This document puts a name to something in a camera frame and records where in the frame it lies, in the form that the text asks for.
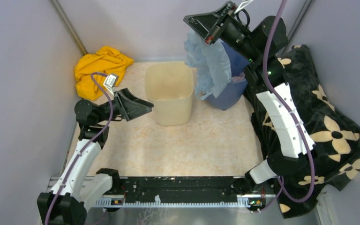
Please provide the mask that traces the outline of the light blue trash bag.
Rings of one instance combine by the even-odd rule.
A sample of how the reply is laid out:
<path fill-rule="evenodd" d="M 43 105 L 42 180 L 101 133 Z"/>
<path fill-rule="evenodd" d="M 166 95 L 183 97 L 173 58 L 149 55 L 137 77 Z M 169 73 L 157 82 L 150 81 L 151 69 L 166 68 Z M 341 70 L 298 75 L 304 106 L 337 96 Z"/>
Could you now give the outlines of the light blue trash bag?
<path fill-rule="evenodd" d="M 195 95 L 200 100 L 218 97 L 231 81 L 231 64 L 221 41 L 205 43 L 193 30 L 184 41 L 185 64 L 196 68 Z"/>

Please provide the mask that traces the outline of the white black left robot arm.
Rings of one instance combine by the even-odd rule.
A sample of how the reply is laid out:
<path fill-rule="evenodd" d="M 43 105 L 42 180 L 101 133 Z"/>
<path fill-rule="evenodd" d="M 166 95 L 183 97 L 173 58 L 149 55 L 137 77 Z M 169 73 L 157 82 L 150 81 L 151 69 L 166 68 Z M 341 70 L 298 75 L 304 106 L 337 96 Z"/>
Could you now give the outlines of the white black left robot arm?
<path fill-rule="evenodd" d="M 75 104 L 80 134 L 74 154 L 50 191 L 40 193 L 37 207 L 44 225 L 83 225 L 89 210 L 103 194 L 121 190 L 119 173 L 101 169 L 85 184 L 88 171 L 101 153 L 112 121 L 131 121 L 152 112 L 154 104 L 135 97 L 127 88 L 97 105 L 82 99 Z"/>

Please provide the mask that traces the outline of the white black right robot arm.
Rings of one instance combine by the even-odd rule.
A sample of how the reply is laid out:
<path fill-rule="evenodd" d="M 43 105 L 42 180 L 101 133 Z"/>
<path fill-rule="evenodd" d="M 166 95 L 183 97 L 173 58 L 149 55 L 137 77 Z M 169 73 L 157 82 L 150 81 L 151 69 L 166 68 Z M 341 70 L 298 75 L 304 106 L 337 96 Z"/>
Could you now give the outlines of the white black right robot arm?
<path fill-rule="evenodd" d="M 206 44 L 222 40 L 248 60 L 243 68 L 246 80 L 275 128 L 279 153 L 246 172 L 244 182 L 250 193 L 258 193 L 269 179 L 301 169 L 312 158 L 314 141 L 303 125 L 288 76 L 276 57 L 288 43 L 286 25 L 281 18 L 284 7 L 281 3 L 277 15 L 267 16 L 254 30 L 240 20 L 241 8 L 232 1 L 213 12 L 187 15 L 183 19 Z"/>

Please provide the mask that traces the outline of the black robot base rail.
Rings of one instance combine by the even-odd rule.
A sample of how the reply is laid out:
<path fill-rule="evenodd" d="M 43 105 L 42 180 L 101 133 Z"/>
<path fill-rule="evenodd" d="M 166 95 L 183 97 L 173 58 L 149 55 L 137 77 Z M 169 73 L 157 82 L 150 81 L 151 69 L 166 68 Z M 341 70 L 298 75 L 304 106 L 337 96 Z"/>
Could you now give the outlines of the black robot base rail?
<path fill-rule="evenodd" d="M 78 202 L 86 210 L 106 208 L 246 208 L 260 211 L 275 195 L 266 187 L 247 192 L 243 177 L 88 176 Z"/>

